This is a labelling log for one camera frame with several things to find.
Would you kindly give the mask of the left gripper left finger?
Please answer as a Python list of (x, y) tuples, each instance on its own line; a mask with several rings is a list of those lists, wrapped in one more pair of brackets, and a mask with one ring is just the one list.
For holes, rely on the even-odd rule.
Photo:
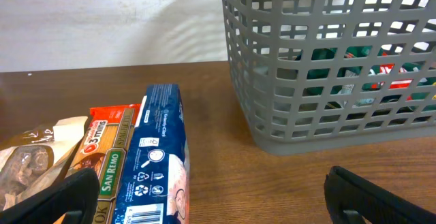
[(91, 223), (97, 208), (99, 180), (86, 168), (1, 212), (1, 224)]

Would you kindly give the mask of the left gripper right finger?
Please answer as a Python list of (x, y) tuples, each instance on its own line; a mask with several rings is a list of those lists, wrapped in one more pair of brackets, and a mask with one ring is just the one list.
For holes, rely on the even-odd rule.
[(340, 167), (331, 167), (324, 182), (326, 207), (333, 223), (434, 223), (425, 210)]

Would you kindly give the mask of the San Remo spaghetti packet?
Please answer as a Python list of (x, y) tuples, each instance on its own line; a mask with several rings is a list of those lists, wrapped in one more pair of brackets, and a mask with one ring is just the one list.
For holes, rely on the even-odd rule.
[(112, 220), (121, 175), (139, 111), (139, 104), (90, 109), (92, 120), (66, 176), (71, 176), (84, 168), (90, 168), (97, 174), (99, 195), (92, 224), (109, 224)]

